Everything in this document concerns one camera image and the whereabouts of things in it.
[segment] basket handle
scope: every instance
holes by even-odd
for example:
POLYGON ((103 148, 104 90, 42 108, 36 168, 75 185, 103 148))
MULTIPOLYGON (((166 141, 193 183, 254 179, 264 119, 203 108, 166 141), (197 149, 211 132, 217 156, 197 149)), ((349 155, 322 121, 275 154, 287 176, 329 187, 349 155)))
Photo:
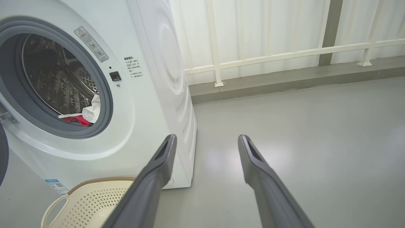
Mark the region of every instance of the basket handle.
POLYGON ((41 228, 48 228, 48 227, 50 227, 52 224, 53 224, 53 222, 58 218, 58 216, 59 216, 59 214, 63 211, 63 209, 65 209, 65 207, 66 207, 66 205, 68 204, 68 202, 69 202, 69 195, 68 194, 66 194, 66 195, 64 195, 64 196, 61 196, 61 197, 59 197, 58 199, 56 199, 49 207, 48 207, 48 209, 45 211, 45 213, 44 213, 44 216, 42 217, 42 221, 41 221, 41 228), (51 212, 51 210, 53 209, 53 207, 57 204, 57 203, 59 203, 61 200, 63 200, 63 199, 66 199, 66 203, 65 203, 65 205, 63 205, 63 207, 62 207, 62 209, 59 211, 59 213, 55 216, 55 218, 52 220, 52 222, 51 222, 51 224, 49 224, 48 226, 45 224, 45 222, 47 221, 47 219, 48 219, 48 216, 49 216, 49 213, 51 212))

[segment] washing machine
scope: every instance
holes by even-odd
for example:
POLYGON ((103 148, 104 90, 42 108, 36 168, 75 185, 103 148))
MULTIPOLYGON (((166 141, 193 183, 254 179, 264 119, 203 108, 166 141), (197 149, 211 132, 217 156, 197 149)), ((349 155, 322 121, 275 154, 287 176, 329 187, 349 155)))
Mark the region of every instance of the washing machine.
POLYGON ((61 194, 136 177, 176 134, 172 179, 189 187, 197 123, 168 0, 2 0, 1 124, 9 148, 61 194), (100 96, 90 126, 60 114, 100 96))

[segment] beige plastic basket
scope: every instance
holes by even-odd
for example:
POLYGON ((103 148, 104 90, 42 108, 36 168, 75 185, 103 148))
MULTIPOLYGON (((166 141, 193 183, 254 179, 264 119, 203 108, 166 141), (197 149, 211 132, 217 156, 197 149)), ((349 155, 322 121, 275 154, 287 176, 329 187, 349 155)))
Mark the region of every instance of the beige plastic basket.
POLYGON ((41 228, 99 228, 133 182, 133 177, 101 178, 83 182, 48 207, 42 217, 41 228), (65 205, 53 221, 46 225, 49 213, 64 199, 65 205))

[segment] stainless steel drum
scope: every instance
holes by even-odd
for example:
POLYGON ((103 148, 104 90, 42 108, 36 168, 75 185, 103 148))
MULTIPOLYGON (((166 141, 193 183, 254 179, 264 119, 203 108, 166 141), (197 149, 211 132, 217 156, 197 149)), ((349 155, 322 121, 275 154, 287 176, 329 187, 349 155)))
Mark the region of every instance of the stainless steel drum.
POLYGON ((98 93, 82 63, 53 40, 29 35, 23 44, 21 58, 31 87, 60 114, 82 112, 98 93))

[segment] gray vertical post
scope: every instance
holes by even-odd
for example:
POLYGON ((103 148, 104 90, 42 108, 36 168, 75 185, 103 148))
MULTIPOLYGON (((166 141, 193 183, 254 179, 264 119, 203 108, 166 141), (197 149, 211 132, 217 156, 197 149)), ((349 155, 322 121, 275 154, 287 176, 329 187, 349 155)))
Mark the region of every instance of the gray vertical post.
MULTIPOLYGON (((339 25, 340 13, 342 11, 343 0, 331 0, 329 5, 328 20, 326 21, 326 29, 324 42, 322 47, 332 47, 335 45, 337 27, 339 25)), ((319 55, 318 66, 330 65, 332 53, 319 55)))

